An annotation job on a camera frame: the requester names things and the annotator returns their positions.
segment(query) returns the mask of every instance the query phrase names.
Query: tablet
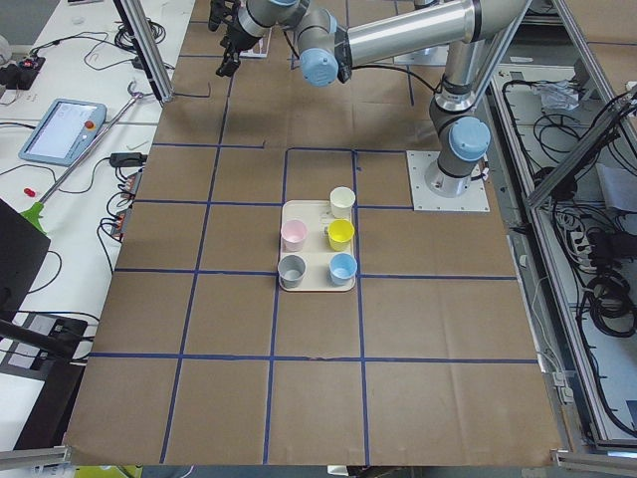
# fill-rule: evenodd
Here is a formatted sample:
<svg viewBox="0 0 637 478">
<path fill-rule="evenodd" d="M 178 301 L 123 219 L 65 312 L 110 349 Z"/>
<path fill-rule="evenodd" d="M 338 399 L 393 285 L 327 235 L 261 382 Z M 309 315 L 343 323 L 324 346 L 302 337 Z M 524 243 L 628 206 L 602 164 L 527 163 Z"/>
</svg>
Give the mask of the tablet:
<svg viewBox="0 0 637 478">
<path fill-rule="evenodd" d="M 18 156 L 28 161 L 68 166 L 96 137 L 105 119 L 104 105 L 57 99 Z"/>
</svg>

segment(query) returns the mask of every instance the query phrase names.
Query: cup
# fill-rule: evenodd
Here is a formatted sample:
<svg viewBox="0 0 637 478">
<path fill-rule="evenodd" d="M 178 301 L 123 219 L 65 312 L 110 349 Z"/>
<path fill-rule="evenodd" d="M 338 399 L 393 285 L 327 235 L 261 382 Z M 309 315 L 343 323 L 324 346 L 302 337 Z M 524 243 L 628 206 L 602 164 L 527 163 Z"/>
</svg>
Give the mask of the cup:
<svg viewBox="0 0 637 478">
<path fill-rule="evenodd" d="M 345 186 L 333 189 L 329 194 L 331 215 L 335 218 L 348 219 L 351 217 L 351 207 L 356 201 L 354 191 Z"/>
<path fill-rule="evenodd" d="M 291 219 L 281 226 L 281 240 L 287 251 L 301 251 L 307 238 L 308 226 L 299 219 Z"/>
<path fill-rule="evenodd" d="M 358 264 L 349 254 L 336 254 L 329 261 L 329 277 L 336 286 L 344 286 L 356 274 Z"/>
<path fill-rule="evenodd" d="M 286 289 L 298 287 L 306 273 L 306 261 L 303 257 L 291 254 L 279 261 L 279 280 Z"/>
<path fill-rule="evenodd" d="M 327 227 L 329 247 L 334 251 L 341 252 L 347 249 L 352 237 L 354 237 L 354 225 L 347 219 L 336 219 Z"/>
</svg>

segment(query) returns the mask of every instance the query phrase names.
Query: yellow cup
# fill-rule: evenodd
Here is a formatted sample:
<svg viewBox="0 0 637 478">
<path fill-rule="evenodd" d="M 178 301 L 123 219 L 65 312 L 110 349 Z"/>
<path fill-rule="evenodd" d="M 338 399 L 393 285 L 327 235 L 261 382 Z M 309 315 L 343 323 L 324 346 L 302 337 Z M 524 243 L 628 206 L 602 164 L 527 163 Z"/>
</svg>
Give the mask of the yellow cup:
<svg viewBox="0 0 637 478">
<path fill-rule="evenodd" d="M 329 247 L 334 251 L 344 251 L 354 237 L 354 226 L 347 219 L 336 219 L 327 227 Z"/>
</svg>

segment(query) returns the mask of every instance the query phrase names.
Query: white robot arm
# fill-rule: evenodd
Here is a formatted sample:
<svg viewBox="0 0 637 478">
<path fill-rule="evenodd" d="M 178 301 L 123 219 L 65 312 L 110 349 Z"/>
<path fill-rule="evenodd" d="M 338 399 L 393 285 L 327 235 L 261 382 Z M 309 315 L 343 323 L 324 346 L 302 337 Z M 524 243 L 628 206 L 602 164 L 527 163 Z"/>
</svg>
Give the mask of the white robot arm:
<svg viewBox="0 0 637 478">
<path fill-rule="evenodd" d="M 503 33 L 513 34 L 529 2 L 417 0 L 413 12 L 344 29 L 311 0 L 247 0 L 245 5 L 240 0 L 213 0 L 208 26 L 214 31 L 221 23 L 227 25 L 222 41 L 226 51 L 217 75 L 232 76 L 241 63 L 240 53 L 279 24 L 294 31 L 303 75 L 317 87 L 336 78 L 346 82 L 358 66 L 450 44 L 441 88 L 430 106 L 442 150 L 427 171 L 427 183 L 437 194 L 456 197 L 466 190 L 475 164 L 491 141 L 487 126 L 472 115 L 497 63 L 488 58 L 491 65 L 481 68 L 485 40 L 498 35 L 501 43 L 506 41 Z M 479 70 L 482 77 L 477 80 Z"/>
</svg>

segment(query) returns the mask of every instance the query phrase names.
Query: white mounting plate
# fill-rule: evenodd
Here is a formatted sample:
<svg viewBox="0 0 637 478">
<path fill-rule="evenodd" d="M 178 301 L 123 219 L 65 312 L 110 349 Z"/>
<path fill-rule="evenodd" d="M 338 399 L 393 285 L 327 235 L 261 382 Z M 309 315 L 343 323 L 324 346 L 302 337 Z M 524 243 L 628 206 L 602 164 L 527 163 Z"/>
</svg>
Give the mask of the white mounting plate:
<svg viewBox="0 0 637 478">
<path fill-rule="evenodd" d="M 467 191 L 459 197 L 442 197 L 429 189 L 425 183 L 425 171 L 438 159 L 440 151 L 407 151 L 409 183 L 414 211 L 434 212 L 489 212 L 489 200 L 482 180 L 471 181 Z M 472 175 L 480 174 L 476 165 Z"/>
<path fill-rule="evenodd" d="M 394 57 L 394 65 L 422 65 L 425 67 L 444 67 L 447 65 L 449 45 L 441 45 L 426 49 L 427 55 L 422 50 Z"/>
</svg>

